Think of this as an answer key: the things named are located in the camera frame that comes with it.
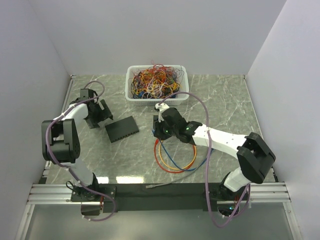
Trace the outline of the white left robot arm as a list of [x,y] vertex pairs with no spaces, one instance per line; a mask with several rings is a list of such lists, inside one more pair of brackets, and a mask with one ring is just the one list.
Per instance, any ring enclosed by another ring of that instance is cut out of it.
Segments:
[[97,200],[101,189],[95,174],[80,159],[77,125],[85,121],[89,129],[97,129],[99,123],[113,119],[105,100],[99,97],[95,90],[82,88],[65,112],[41,123],[43,158],[67,170],[74,179],[75,193],[83,194],[89,201]]

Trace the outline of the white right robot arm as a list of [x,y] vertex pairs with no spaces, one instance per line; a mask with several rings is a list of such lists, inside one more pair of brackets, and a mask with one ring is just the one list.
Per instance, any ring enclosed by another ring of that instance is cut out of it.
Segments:
[[218,200],[231,200],[247,184],[262,184],[276,160],[275,154],[255,132],[233,134],[200,122],[186,121],[176,108],[165,103],[157,103],[155,109],[159,114],[153,121],[154,136],[159,140],[175,136],[183,143],[210,147],[238,160],[239,167],[229,172],[212,191],[211,196]]

